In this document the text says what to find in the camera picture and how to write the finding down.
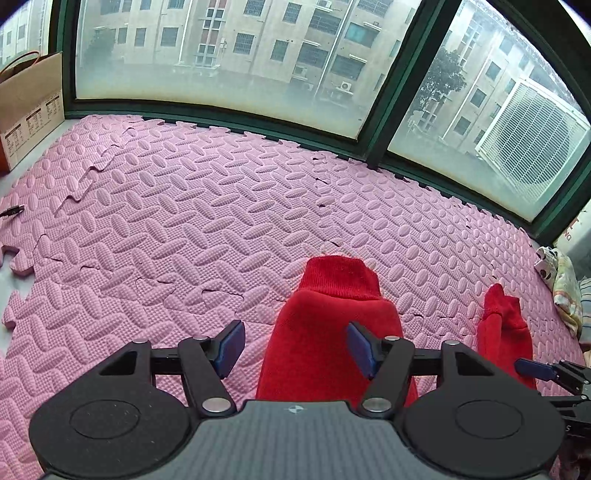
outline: tree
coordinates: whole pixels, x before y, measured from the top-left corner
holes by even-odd
[[[444,95],[459,92],[466,86],[459,61],[456,53],[449,52],[445,48],[439,49],[410,105],[410,114],[417,110],[424,110],[431,98],[439,102]]]

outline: window frame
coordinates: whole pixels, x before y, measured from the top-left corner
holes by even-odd
[[[536,9],[531,8],[531,0],[488,1],[544,56],[586,117],[591,118],[591,69],[585,61],[589,55],[589,44],[558,0],[548,0]],[[78,99],[75,58],[80,0],[53,1],[49,51],[64,53],[62,68],[66,118],[81,118],[94,113],[135,113],[202,126],[223,125],[236,132],[251,131],[268,138],[292,140],[304,148],[333,151],[344,158],[365,161],[369,168],[385,168],[420,184],[431,185],[445,195],[456,196],[463,202],[502,215],[514,225],[523,227],[538,242],[549,244],[569,226],[589,200],[591,148],[583,153],[557,193],[532,222],[434,170],[387,151],[460,6],[461,0],[423,0],[418,6],[409,22],[400,52],[359,135],[354,139],[278,118],[217,106],[159,100]]]

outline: floor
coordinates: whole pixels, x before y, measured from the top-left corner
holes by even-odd
[[[17,167],[9,174],[0,177],[0,197],[5,196],[14,183],[18,180],[25,171],[31,167],[42,155],[49,146],[64,134],[66,130],[72,127],[77,120],[66,120],[53,132],[47,135],[31,152],[22,159]],[[14,254],[7,252],[4,254],[2,267],[0,268],[0,316],[4,312],[4,308],[8,304],[8,299],[13,291],[18,290],[21,297],[26,297],[33,287],[35,275],[31,274],[27,277],[18,277],[12,273],[10,269],[10,262]],[[6,354],[8,344],[12,333],[6,330],[4,325],[0,325],[0,351]]]

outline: window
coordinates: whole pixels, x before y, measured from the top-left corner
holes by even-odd
[[[456,126],[453,128],[453,131],[459,133],[460,135],[465,135],[469,126],[470,121],[467,118],[461,116],[457,121]]]
[[[496,117],[496,114],[499,113],[499,110],[501,110],[501,106],[498,103],[495,103],[495,107],[491,112],[491,118]]]
[[[511,52],[512,48],[513,48],[513,41],[509,37],[503,38],[503,41],[501,42],[499,49],[504,54],[508,55]]]
[[[374,43],[375,37],[378,36],[378,31],[370,28],[362,27],[361,25],[351,23],[345,34],[345,38],[355,43],[360,43],[366,47],[370,47]]]
[[[396,42],[394,42],[394,46],[392,47],[392,50],[390,51],[390,56],[392,58],[394,58],[396,55],[398,55],[398,50],[400,50],[401,44],[402,44],[402,42],[400,40],[397,40]]]
[[[161,47],[175,47],[177,45],[178,28],[164,27],[162,29]]]
[[[472,98],[470,99],[470,103],[472,103],[473,105],[476,105],[476,106],[481,106],[482,102],[484,102],[485,98],[486,98],[486,94],[482,90],[477,88],[476,91],[474,92],[474,95],[472,95]]]
[[[285,58],[285,52],[289,44],[283,40],[275,40],[273,51],[271,52],[271,60],[283,61]]]
[[[321,32],[331,33],[336,35],[339,29],[340,18],[334,17],[322,10],[314,10],[312,20],[310,20],[310,28],[315,28]]]
[[[411,8],[411,9],[410,9],[410,12],[408,12],[407,18],[406,18],[406,20],[404,21],[404,23],[405,23],[406,25],[408,25],[408,24],[409,24],[409,23],[410,23],[410,22],[413,20],[414,14],[415,14],[416,12],[417,12],[417,9],[416,9],[416,8]]]
[[[519,65],[517,65],[521,70],[527,67],[527,64],[530,62],[528,56],[524,53],[519,61]]]
[[[249,55],[254,38],[254,35],[249,35],[247,33],[237,34],[236,43],[234,44],[234,53],[243,53],[245,55]]]
[[[146,41],[146,29],[136,28],[135,29],[135,41],[134,47],[143,47]]]
[[[300,15],[300,10],[300,4],[293,4],[289,2],[287,4],[287,8],[285,9],[285,13],[283,14],[283,21],[288,23],[296,23],[297,18]]]
[[[121,0],[100,0],[100,14],[108,15],[119,12]]]
[[[495,62],[491,62],[488,66],[488,70],[486,71],[486,76],[491,80],[496,80],[496,76],[501,71],[501,67],[499,67]]]
[[[478,132],[478,135],[474,139],[474,143],[478,143],[480,140],[482,140],[482,137],[484,137],[484,133],[485,133],[484,130],[480,130]]]
[[[329,53],[326,50],[321,50],[307,43],[303,43],[297,61],[321,69],[324,67],[324,62],[326,61],[328,54]]]
[[[391,3],[391,0],[359,0],[357,6],[362,10],[385,17]]]
[[[383,73],[379,74],[378,81],[375,82],[374,92],[382,86],[382,82],[384,81],[385,76],[386,75],[384,75]]]
[[[244,7],[245,15],[254,15],[260,17],[262,8],[265,6],[265,0],[246,0],[246,6]]]
[[[511,93],[511,90],[513,90],[514,86],[515,86],[515,80],[509,79],[509,81],[507,82],[507,86],[505,87],[505,91],[507,93]]]
[[[119,29],[117,33],[117,43],[122,44],[127,41],[127,27],[123,27]]]
[[[337,55],[330,71],[342,77],[357,80],[364,66],[365,63],[362,61]]]

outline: glass pane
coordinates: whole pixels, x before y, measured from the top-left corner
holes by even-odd
[[[589,145],[589,121],[485,1],[464,1],[450,31],[388,149],[531,221]]]
[[[0,25],[0,70],[31,50],[47,55],[51,0],[29,0]]]
[[[356,138],[420,1],[133,0],[125,12],[124,0],[82,0],[76,94],[216,105]],[[126,42],[111,42],[120,28]]]

